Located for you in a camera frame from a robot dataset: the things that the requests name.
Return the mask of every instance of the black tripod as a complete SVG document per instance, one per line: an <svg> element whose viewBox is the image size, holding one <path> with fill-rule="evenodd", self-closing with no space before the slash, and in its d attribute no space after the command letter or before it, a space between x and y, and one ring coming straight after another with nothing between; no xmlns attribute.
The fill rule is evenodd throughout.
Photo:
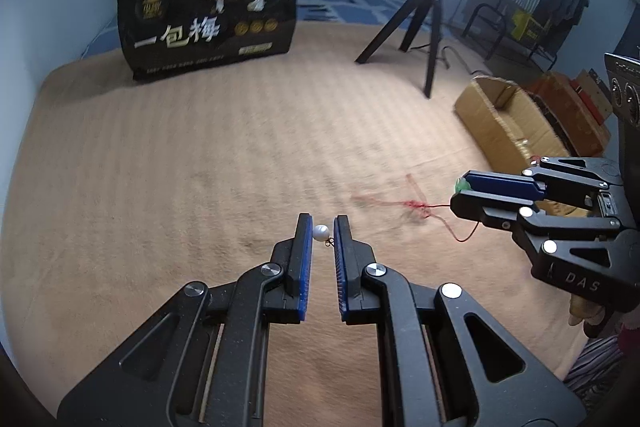
<svg viewBox="0 0 640 427"><path fill-rule="evenodd" d="M402 24L402 21L415 10L414 17L409 24L409 29L404 35L402 44L400 44L400 51L407 52L431 8L433 8L433 16L431 17L431 43L429 45L429 60L427 61L427 78L424 83L424 95L427 98L431 98L431 85L433 84L433 74L436 70L438 46L441 37L442 0L407 0L394 16L389 19L389 22L380 30L380 33L376 35L360 56L356 58L356 62L359 64L367 62L376 49L378 49L382 43L389 38L389 35Z"/></svg>

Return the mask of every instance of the green bead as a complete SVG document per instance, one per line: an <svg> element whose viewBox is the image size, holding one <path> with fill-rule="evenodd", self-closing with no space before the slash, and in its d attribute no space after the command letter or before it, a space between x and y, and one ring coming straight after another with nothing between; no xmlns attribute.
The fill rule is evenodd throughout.
<svg viewBox="0 0 640 427"><path fill-rule="evenodd" d="M471 190L471 185L465 178L458 178L456 181L456 194L458 194L460 190Z"/></svg>

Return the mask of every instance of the red cord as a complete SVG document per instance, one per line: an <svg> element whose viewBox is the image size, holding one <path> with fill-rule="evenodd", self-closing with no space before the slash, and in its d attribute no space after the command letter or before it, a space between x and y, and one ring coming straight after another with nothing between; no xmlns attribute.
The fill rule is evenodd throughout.
<svg viewBox="0 0 640 427"><path fill-rule="evenodd" d="M418 210L419 215L422 219L427 219L428 217L435 217L437 220L441 221L446 227L446 229L449 231L451 236L459 243L464 243L465 241L468 241L469 239L471 239L471 236L474 235L474 232L478 229L478 225L480 224L479 222L476 223L476 225L474 226L474 229L464 239L458 238L458 236L453 231L449 223L447 223L446 219L444 219L444 217L437 216L436 214L433 214L433 212L431 212L432 208L440 208L443 206L446 206L448 208L449 205L448 204L429 204L427 202L426 196L424 195L422 190L420 190L420 187L418 186L418 184L415 182L414 177L411 174L407 174L406 180L412 186L412 188L414 189L415 193L420 198L420 200L383 201L376 198L372 198L370 196L354 196L353 199L359 200L359 201L368 201L369 203L372 203L372 204L379 204L384 206L401 205L401 206L406 206L411 210Z"/></svg>

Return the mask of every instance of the blue patterned sheet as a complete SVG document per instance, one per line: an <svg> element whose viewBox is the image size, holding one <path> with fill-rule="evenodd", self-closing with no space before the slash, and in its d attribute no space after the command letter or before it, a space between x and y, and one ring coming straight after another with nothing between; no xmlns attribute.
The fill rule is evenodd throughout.
<svg viewBox="0 0 640 427"><path fill-rule="evenodd" d="M298 20L383 25L403 2L404 0L298 0ZM407 29L408 25L409 19L406 19L400 27ZM422 29L429 31L428 24L424 23ZM444 37L451 36L446 26L442 27L442 31ZM82 58L119 47L118 20L114 16L87 46Z"/></svg>

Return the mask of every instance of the pearl bead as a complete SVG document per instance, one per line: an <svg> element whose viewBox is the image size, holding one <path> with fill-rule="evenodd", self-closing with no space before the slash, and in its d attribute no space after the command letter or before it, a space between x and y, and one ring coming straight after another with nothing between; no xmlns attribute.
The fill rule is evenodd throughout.
<svg viewBox="0 0 640 427"><path fill-rule="evenodd" d="M316 241L321 241L322 243L324 243L325 241L328 241L329 238L331 237L331 233L329 232L329 227L326 225L314 226L313 236Z"/></svg>

